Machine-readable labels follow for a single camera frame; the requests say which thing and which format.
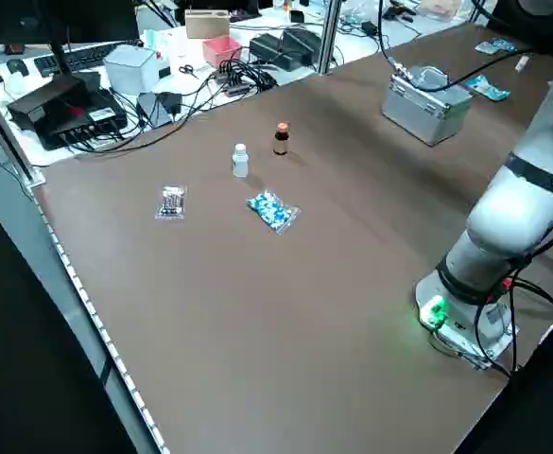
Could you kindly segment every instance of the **brown table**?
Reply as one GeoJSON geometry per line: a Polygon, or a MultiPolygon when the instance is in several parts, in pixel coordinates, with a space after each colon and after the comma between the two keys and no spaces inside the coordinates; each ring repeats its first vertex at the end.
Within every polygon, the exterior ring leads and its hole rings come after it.
{"type": "MultiPolygon", "coordinates": [[[[473,48],[491,36],[463,26],[396,54],[460,75],[489,58],[473,48]]],[[[435,148],[381,116],[390,70],[373,56],[201,115],[151,148],[44,172],[43,209],[172,452],[455,447],[504,381],[434,351],[412,291],[553,78],[552,60],[519,75],[516,62],[486,72],[511,97],[477,97],[435,148]],[[280,120],[286,157],[270,149],[280,120]],[[251,154],[246,181],[230,167],[237,142],[251,154]],[[169,183],[189,187],[184,221],[154,219],[169,183]],[[263,187],[302,208],[283,236],[245,206],[263,187]]],[[[553,252],[525,276],[553,293],[553,252]]],[[[553,316],[518,300],[523,361],[553,316]]]]}

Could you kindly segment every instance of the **white desk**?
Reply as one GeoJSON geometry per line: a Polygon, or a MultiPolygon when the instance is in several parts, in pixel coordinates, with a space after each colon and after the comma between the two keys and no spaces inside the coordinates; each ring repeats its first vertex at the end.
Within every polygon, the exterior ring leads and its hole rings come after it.
{"type": "MultiPolygon", "coordinates": [[[[245,22],[233,24],[231,28],[231,36],[243,46],[248,46],[249,42],[255,36],[262,33],[271,33],[275,36],[280,36],[282,30],[243,30],[236,28],[237,26],[243,27],[274,27],[274,26],[287,26],[292,25],[288,21],[288,14],[281,9],[263,9],[261,11],[262,17],[256,19],[250,19],[245,22]]],[[[321,23],[321,11],[310,7],[305,9],[305,21],[307,23],[321,23]]],[[[422,33],[422,36],[426,36],[437,31],[444,30],[451,26],[458,25],[458,22],[442,23],[433,19],[416,16],[415,21],[412,24],[413,28],[422,33]]],[[[308,29],[321,34],[321,26],[308,26],[308,29]]],[[[389,45],[395,46],[403,43],[407,43],[416,38],[416,33],[402,24],[397,22],[383,21],[384,34],[388,36],[389,45]]],[[[171,76],[161,79],[154,88],[155,92],[173,92],[173,93],[191,93],[197,90],[200,84],[211,75],[214,68],[206,63],[202,57],[202,40],[189,40],[186,38],[185,27],[178,27],[160,32],[165,36],[165,40],[168,42],[168,54],[171,66],[171,76]],[[197,79],[190,75],[182,74],[179,72],[179,67],[184,64],[190,64],[195,68],[195,75],[197,79]]],[[[377,51],[378,46],[374,40],[368,37],[355,37],[338,33],[335,39],[336,49],[334,52],[334,58],[337,63],[342,63],[341,54],[343,54],[345,62],[356,61],[373,54],[377,51]]],[[[26,66],[30,74],[25,78],[26,91],[32,91],[41,87],[49,81],[44,79],[34,65],[33,59],[25,60],[26,66]]],[[[94,68],[93,71],[98,71],[101,75],[101,84],[103,87],[110,87],[106,71],[103,67],[94,68]]],[[[4,79],[9,76],[9,70],[4,64],[0,65],[0,72],[4,79]]],[[[299,68],[295,71],[286,72],[283,70],[270,71],[271,75],[278,81],[280,85],[285,85],[293,80],[303,79],[306,76],[313,74],[312,68],[299,68]]],[[[197,104],[208,99],[217,87],[214,82],[210,82],[208,89],[203,89],[199,92],[197,104]]],[[[186,96],[182,103],[190,104],[193,102],[194,96],[186,96]]],[[[239,98],[229,98],[225,95],[219,95],[214,99],[213,105],[219,106],[227,104],[229,102],[236,101],[239,98]]],[[[0,84],[0,110],[6,113],[5,106],[12,101],[12,97],[6,93],[4,85],[0,84]]],[[[182,108],[180,115],[187,114],[188,109],[182,108]]],[[[34,166],[49,166],[64,159],[72,158],[73,155],[80,153],[80,151],[73,151],[68,148],[59,148],[51,151],[45,150],[37,135],[32,131],[21,131],[15,124],[9,121],[9,125],[13,130],[13,133],[24,150],[28,160],[34,166]]],[[[128,129],[133,126],[132,119],[130,119],[130,125],[128,129]]]]}

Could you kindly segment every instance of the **scissors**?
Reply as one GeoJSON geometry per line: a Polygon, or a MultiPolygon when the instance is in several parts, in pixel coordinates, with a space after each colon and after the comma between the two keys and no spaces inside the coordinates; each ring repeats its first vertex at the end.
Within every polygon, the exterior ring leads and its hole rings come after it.
{"type": "Polygon", "coordinates": [[[180,72],[182,74],[189,74],[194,79],[198,79],[196,74],[194,74],[194,68],[190,64],[185,64],[184,66],[180,66],[180,72]]]}

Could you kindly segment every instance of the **keyboard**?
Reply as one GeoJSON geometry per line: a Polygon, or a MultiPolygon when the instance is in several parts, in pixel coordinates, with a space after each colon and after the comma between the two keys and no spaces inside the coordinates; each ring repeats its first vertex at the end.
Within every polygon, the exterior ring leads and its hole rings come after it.
{"type": "MultiPolygon", "coordinates": [[[[87,47],[85,49],[66,52],[66,63],[70,70],[74,73],[82,69],[95,68],[103,64],[104,58],[110,54],[118,45],[130,44],[142,46],[142,40],[121,41],[119,43],[102,44],[96,47],[87,47]]],[[[34,59],[34,64],[39,69],[41,76],[48,78],[54,74],[58,74],[60,69],[53,55],[38,57],[34,59]]]]}

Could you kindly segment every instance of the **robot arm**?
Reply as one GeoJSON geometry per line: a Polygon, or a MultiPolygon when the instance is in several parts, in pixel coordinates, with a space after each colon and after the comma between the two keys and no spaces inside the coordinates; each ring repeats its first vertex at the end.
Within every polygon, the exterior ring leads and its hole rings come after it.
{"type": "MultiPolygon", "coordinates": [[[[553,12],[553,1],[517,1],[535,15],[553,12]]],[[[512,155],[553,175],[553,85],[512,155]]],[[[422,323],[434,330],[430,307],[445,301],[447,319],[437,328],[439,337],[488,367],[491,361],[476,334],[494,359],[511,343],[515,327],[505,295],[493,295],[485,305],[483,295],[512,270],[512,259],[531,254],[552,229],[553,192],[502,166],[468,217],[465,232],[417,285],[422,323]]]]}

